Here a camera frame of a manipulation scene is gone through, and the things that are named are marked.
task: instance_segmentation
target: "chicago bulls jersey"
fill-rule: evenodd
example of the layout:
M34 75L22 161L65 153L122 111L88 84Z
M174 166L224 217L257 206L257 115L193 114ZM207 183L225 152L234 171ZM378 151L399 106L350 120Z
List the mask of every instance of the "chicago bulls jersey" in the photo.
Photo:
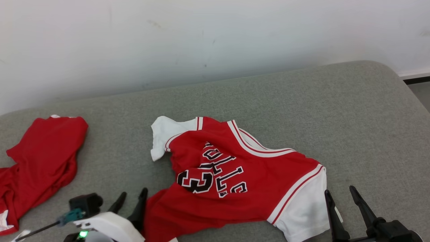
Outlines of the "chicago bulls jersey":
M236 122L197 117L153 124L154 161L171 152L176 182L149 198L148 242L228 223L267 220L288 242L329 229L326 170L293 149L268 149Z

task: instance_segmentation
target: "black robotic claw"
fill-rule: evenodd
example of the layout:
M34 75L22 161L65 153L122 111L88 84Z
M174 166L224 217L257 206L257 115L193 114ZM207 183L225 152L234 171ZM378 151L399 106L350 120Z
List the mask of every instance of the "black robotic claw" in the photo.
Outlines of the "black robotic claw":
M143 218L145 216L145 208L146 208L146 198L148 197L148 188L142 189L138 197L137 205L133 211L133 213L127 218L133 226L139 230L143 230Z
M350 192L354 203L360 208L367 227L367 237L350 239L349 233L342 226L336 213L335 201L330 192L326 190L324 195L333 242L423 242L416 232L408 230L398 220L387 222L381 217L376 217L354 186L350 186Z
M126 201L127 193L122 192L118 199L112 204L112 206L107 210L108 212L113 212L117 214L119 210L123 207L124 202Z

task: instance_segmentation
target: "gray fabric surface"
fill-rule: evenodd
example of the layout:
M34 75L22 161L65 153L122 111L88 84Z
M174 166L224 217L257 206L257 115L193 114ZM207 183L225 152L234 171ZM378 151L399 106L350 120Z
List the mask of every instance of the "gray fabric surface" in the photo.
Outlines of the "gray fabric surface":
M327 167L328 187L352 237L365 226L348 186L355 185L377 216L400 220L430 240L430 114L388 67L347 62L192 86L59 103L0 117L0 167L37 117L82 116L89 124L74 181L29 211L22 229L47 225L68 200L97 192L107 209L122 192L128 216L143 186L149 195L174 182L169 156L152 162L150 125L161 115L177 121L210 116L235 119L264 146L294 148ZM52 228L28 242L59 241L76 230ZM16 235L0 237L10 241ZM329 241L330 233L310 239ZM285 241L268 222L227 225L181 242Z
M430 82L408 85L418 100L430 111Z

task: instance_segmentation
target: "white wall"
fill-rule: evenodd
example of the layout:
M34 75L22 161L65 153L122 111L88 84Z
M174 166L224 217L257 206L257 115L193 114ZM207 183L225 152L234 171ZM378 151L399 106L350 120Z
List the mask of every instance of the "white wall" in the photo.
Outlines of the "white wall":
M430 72L429 0L0 0L0 114L351 60Z

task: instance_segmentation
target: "white trim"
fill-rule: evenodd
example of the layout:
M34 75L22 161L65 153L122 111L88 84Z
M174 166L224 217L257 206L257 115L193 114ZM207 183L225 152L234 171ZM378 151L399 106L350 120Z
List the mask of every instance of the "white trim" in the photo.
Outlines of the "white trim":
M197 123L198 123L197 130L202 130L203 129L203 117L196 117L196 118L197 118Z
M247 142L250 146L254 148L258 148L259 146L263 149L270 150L269 148L264 147L254 136L252 136L250 133L246 132L245 130L239 128L239 131L244 133L246 136L242 136L244 138L245 142Z
M294 192L298 192L299 189L296 191L297 188L303 187L303 185L305 183L303 183L304 181L306 181L306 179L309 179L310 177L318 174L320 172L320 168L322 167L321 170L324 170L325 168L321 165L318 164L315 169L313 169L312 171L308 172L306 175L302 176L299 180L297 180L294 185L287 191L287 193L284 195L284 197L282 197L281 201L278 203L278 205L275 207L275 209L272 211L272 213L270 214L270 216L268 217L267 221L271 224L276 223L275 219L276 218L280 218L282 213L285 211L285 208L288 207L288 204L286 204L284 206L284 204L287 202L287 200L293 195Z
M170 139L167 141L167 143L166 143L166 151L167 152L170 152L170 148L169 148L169 145L170 145L170 143L176 138L176 137L178 137L178 136L180 136L181 134L183 134L183 133L178 133L177 135L174 135L174 136L172 136L172 137L170 137Z
M5 231L14 227L13 225L7 224L6 218L8 213L9 210L5 210L3 213L0 214L0 231Z
M237 142L240 144L240 146L247 151L248 153L259 156L259 157L277 157L280 155L285 155L288 153L296 152L293 149L269 149L265 150L264 148L258 149L257 147L252 147L247 145L244 142L243 137L238 132L239 128L237 128L236 122L234 120L227 122L228 126L231 129L231 132L233 133L234 137L236 138Z
M61 116L58 116L56 114L53 114L50 116L51 118L61 118Z

